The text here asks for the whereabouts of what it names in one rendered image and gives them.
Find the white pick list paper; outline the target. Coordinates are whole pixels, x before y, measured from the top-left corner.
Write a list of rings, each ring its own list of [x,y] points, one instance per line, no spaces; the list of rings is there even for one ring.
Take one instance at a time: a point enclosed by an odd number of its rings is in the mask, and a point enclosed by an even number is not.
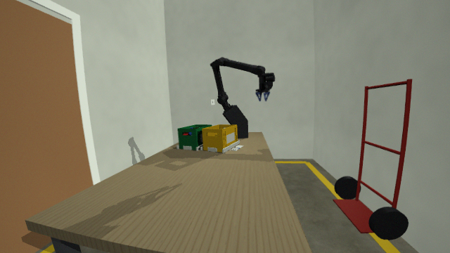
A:
[[[237,145],[236,147],[234,147],[233,149],[231,149],[231,150],[235,150],[235,151],[237,151],[238,149],[240,149],[240,148],[242,148],[243,147],[243,145]]]

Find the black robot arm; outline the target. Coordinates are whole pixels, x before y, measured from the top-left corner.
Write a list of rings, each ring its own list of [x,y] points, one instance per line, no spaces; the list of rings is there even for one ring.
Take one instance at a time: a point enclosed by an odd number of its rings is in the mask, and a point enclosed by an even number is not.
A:
[[[217,102],[222,105],[224,109],[224,113],[229,111],[233,105],[227,102],[229,97],[226,95],[224,91],[224,87],[221,80],[221,73],[219,66],[232,67],[239,70],[244,70],[247,72],[251,72],[259,77],[259,88],[260,89],[271,89],[273,86],[273,82],[275,81],[274,73],[265,73],[265,67],[260,65],[249,65],[246,63],[241,63],[234,60],[229,60],[228,58],[221,57],[210,64],[212,66],[214,72],[214,78],[217,84],[218,90],[218,99]],[[258,68],[260,67],[260,69]],[[266,78],[265,78],[266,76]],[[263,83],[260,83],[263,82]]]

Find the green crate with dividers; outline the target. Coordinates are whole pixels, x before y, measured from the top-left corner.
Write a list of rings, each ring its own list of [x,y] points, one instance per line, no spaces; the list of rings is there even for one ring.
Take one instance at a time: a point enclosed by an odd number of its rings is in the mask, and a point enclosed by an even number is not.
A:
[[[199,128],[195,128],[199,127]],[[191,146],[192,150],[196,150],[196,147],[203,144],[202,129],[211,127],[210,124],[195,124],[192,126],[186,126],[178,128],[179,137],[179,149],[183,149],[183,146]],[[192,129],[190,129],[192,128]],[[183,135],[184,132],[191,132],[192,136]]]

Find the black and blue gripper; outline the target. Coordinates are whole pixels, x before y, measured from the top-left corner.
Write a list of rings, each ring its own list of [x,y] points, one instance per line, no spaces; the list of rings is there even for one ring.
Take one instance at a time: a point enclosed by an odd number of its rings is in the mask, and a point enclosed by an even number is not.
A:
[[[255,92],[255,94],[257,95],[259,101],[261,101],[262,93],[267,92],[267,93],[264,93],[264,99],[265,99],[265,101],[267,100],[267,98],[268,98],[268,96],[269,96],[269,94],[270,94],[270,89],[257,89],[256,91],[258,91],[258,92]],[[261,91],[261,92],[260,92],[260,91]],[[267,96],[266,96],[266,94],[267,94]]]

